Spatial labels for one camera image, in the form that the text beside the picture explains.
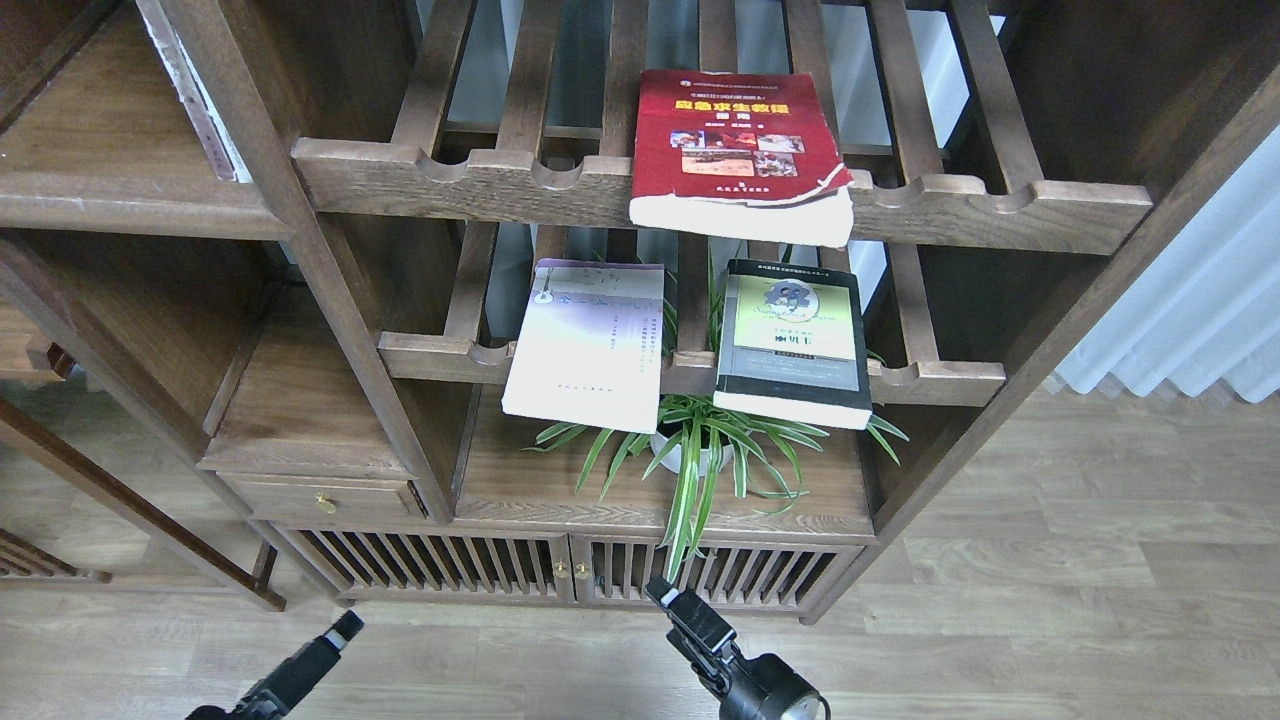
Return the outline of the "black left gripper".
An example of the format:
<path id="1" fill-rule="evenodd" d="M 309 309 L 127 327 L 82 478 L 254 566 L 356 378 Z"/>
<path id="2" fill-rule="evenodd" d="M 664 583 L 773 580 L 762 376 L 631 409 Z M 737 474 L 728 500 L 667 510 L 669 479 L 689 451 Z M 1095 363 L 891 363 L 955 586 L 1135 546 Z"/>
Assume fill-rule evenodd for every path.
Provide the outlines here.
<path id="1" fill-rule="evenodd" d="M 261 682 L 255 692 L 241 698 L 232 710 L 204 705 L 192 710 L 188 720 L 196 719 L 283 719 L 340 660 L 340 651 L 364 628 L 364 621 L 352 610 L 321 635 L 303 644 L 282 661 Z"/>

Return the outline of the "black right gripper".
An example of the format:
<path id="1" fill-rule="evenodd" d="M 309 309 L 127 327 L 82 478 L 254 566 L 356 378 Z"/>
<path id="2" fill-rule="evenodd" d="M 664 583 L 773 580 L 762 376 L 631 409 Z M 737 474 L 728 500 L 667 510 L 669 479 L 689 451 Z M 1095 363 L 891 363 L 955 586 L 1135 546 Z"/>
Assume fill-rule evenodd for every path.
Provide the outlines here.
<path id="1" fill-rule="evenodd" d="M 778 656 L 736 656 L 736 630 L 694 591 L 653 577 L 645 592 L 672 621 L 668 642 L 719 701 L 719 719 L 831 719 L 827 700 Z"/>

